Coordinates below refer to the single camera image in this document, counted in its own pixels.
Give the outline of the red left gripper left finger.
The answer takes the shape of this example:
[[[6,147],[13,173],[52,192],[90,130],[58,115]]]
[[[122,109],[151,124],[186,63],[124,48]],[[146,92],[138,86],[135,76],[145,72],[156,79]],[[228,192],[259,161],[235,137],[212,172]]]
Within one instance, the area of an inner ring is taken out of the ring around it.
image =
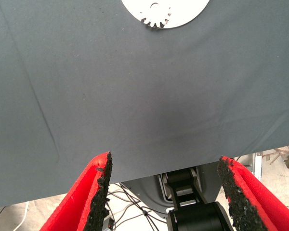
[[[101,231],[109,215],[105,208],[112,173],[112,155],[94,157],[59,206],[42,226],[42,231]]]

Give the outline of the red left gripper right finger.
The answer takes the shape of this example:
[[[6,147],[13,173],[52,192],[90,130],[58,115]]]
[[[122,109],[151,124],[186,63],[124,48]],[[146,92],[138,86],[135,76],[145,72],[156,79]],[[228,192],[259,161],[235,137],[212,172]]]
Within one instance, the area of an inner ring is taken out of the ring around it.
[[[222,156],[217,171],[237,231],[289,231],[289,209],[244,165]]]

